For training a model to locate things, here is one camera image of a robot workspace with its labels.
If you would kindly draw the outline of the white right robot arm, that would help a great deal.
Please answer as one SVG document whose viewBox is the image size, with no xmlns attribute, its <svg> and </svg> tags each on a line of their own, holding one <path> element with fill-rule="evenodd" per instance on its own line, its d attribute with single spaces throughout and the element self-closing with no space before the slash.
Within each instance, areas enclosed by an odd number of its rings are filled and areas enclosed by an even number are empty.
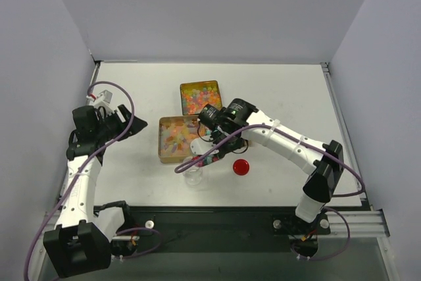
<svg viewBox="0 0 421 281">
<path fill-rule="evenodd" d="M 191 146 L 194 155 L 204 156 L 204 165 L 217 162 L 248 143 L 257 143 L 307 174 L 291 224 L 301 234 L 314 228 L 316 217 L 331 201 L 343 173 L 340 143 L 323 143 L 294 132 L 239 98 L 221 109 L 205 105 L 198 121 L 211 132 Z"/>
</svg>

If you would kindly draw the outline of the shiny metal scoop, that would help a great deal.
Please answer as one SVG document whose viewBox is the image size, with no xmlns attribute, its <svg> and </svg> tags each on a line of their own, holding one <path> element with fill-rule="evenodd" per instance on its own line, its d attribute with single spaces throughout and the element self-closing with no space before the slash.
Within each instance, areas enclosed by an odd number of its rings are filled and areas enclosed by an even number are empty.
<svg viewBox="0 0 421 281">
<path fill-rule="evenodd" d="M 194 164 L 194 167 L 202 168 L 204 166 L 213 164 L 217 161 L 219 161 L 220 158 L 218 156 L 218 151 L 213 151 L 211 154 L 207 155 L 202 161 L 199 161 L 198 163 Z"/>
</svg>

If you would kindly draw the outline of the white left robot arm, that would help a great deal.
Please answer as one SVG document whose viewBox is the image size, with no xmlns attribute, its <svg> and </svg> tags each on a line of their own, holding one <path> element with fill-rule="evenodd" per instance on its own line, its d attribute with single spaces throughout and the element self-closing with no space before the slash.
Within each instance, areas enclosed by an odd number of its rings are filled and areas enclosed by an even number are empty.
<svg viewBox="0 0 421 281">
<path fill-rule="evenodd" d="M 100 102 L 72 111 L 75 129 L 66 150 L 68 180 L 55 228 L 43 237 L 43 246 L 60 278 L 103 270 L 111 263 L 111 240 L 129 234 L 133 218 L 125 201 L 94 212 L 95 189 L 108 142 L 122 141 L 142 131 L 147 122 L 123 104 L 112 110 Z"/>
</svg>

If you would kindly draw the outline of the gold tin popsicle candies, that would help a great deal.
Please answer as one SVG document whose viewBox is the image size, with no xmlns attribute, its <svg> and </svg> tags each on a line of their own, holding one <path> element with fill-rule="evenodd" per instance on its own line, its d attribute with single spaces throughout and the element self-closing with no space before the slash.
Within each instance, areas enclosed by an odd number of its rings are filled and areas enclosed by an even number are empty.
<svg viewBox="0 0 421 281">
<path fill-rule="evenodd" d="M 168 116 L 159 120 L 158 156 L 162 164 L 182 163 L 191 156 L 190 144 L 211 132 L 198 124 L 197 115 Z"/>
</svg>

